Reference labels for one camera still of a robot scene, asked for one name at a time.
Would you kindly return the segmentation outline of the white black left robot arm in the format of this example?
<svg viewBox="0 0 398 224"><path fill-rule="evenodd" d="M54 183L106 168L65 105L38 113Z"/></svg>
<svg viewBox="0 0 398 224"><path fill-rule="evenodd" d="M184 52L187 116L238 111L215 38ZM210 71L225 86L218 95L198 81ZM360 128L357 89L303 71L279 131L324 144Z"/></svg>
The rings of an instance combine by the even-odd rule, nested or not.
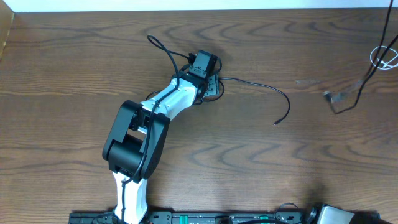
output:
<svg viewBox="0 0 398 224"><path fill-rule="evenodd" d="M140 103L127 100L119 108L102 152L117 187L113 223L143 221L147 180L160 161L171 120L202 100L218 74L215 65L221 60L216 55L199 50L189 59L164 90Z"/></svg>

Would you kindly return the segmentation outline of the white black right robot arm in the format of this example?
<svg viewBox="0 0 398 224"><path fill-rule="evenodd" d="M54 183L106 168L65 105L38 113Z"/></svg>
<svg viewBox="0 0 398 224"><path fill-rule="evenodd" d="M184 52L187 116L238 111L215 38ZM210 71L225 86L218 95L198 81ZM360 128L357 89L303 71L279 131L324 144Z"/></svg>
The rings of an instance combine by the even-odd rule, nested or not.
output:
<svg viewBox="0 0 398 224"><path fill-rule="evenodd" d="M309 224L391 224L375 211L348 211L324 203L314 205L303 220Z"/></svg>

